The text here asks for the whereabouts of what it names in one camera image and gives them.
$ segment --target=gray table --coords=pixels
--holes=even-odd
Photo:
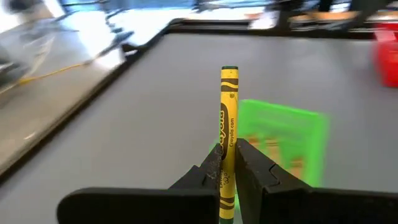
[[[325,187],[397,191],[398,91],[372,43],[170,34],[0,188],[1,223],[56,223],[82,187],[169,187],[217,138],[223,65],[239,66],[240,99],[330,117]]]

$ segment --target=green plastic basket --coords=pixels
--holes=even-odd
[[[321,186],[327,134],[328,120],[320,113],[258,100],[239,102],[239,138],[257,138],[260,143],[256,147],[265,155],[268,151],[263,140],[277,139],[279,165],[289,170],[292,161],[301,158],[301,179],[313,187]],[[236,208],[239,208],[238,197],[235,199]]]

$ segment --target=red object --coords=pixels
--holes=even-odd
[[[376,62],[385,86],[398,87],[398,23],[382,22],[375,33]]]

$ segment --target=yellow crayon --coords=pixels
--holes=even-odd
[[[235,147],[238,137],[238,78],[236,66],[221,69],[220,144],[223,149],[220,180],[220,223],[233,223],[235,202]]]

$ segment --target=crayola logo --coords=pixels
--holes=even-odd
[[[220,145],[223,150],[223,155],[221,159],[224,160],[228,151],[228,110],[225,104],[221,104],[221,113],[220,113]]]

